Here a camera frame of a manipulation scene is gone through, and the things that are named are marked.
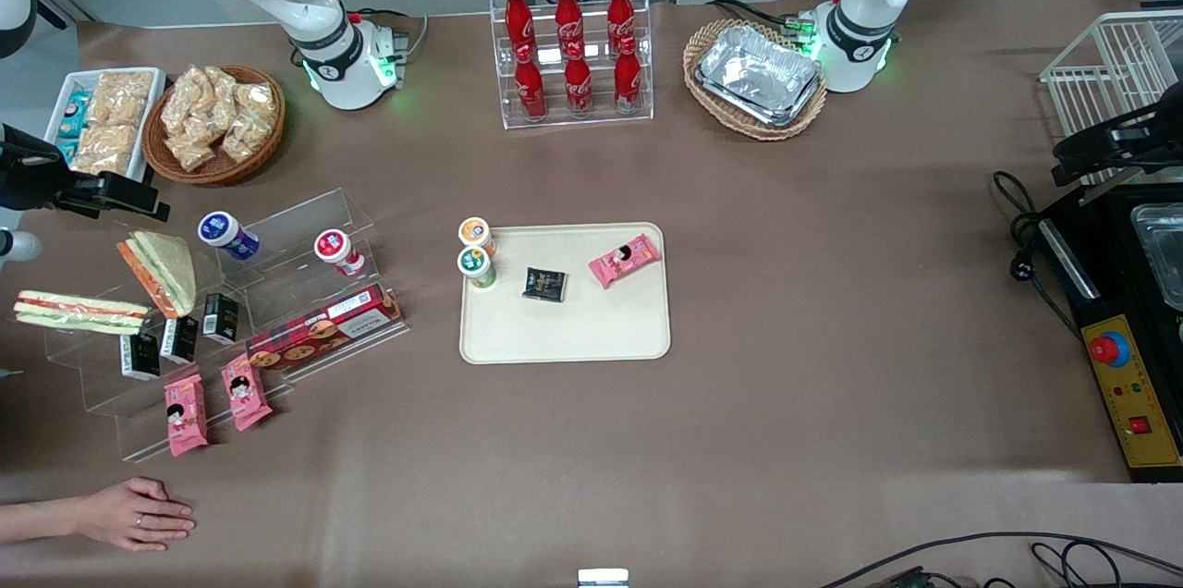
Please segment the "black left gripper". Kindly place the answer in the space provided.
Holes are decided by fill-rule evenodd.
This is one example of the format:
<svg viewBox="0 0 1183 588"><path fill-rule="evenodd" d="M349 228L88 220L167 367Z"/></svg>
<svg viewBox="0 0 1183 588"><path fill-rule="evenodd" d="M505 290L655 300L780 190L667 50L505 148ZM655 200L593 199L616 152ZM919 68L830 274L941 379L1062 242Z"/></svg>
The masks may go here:
<svg viewBox="0 0 1183 588"><path fill-rule="evenodd" d="M1056 187L1067 187L1098 172L1116 170L1113 179L1120 183L1140 174L1143 153L1148 168L1182 164L1182 96L1163 96L1148 128L1098 125L1064 138L1053 149L1052 179Z"/></svg>

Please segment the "person's bare hand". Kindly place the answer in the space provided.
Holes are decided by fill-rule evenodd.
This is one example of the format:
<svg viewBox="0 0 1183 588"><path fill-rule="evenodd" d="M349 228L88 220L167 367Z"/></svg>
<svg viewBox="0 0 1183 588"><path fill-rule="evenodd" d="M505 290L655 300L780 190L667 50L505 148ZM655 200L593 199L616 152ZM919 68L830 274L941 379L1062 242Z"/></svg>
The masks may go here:
<svg viewBox="0 0 1183 588"><path fill-rule="evenodd" d="M143 477L82 496L70 524L76 536L130 553L162 553L195 529L193 508L173 500L161 482Z"/></svg>

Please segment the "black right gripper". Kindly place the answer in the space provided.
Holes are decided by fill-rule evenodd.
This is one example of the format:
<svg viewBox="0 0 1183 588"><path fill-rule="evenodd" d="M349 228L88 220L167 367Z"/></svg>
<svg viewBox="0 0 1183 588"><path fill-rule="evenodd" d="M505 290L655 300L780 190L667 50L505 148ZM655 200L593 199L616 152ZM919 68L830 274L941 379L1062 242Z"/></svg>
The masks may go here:
<svg viewBox="0 0 1183 588"><path fill-rule="evenodd" d="M128 212L155 221L168 221L170 205L159 190L114 172L98 175L70 172L54 146L30 133L4 124L1 205L30 212L54 203L56 209L97 220L104 212Z"/></svg>

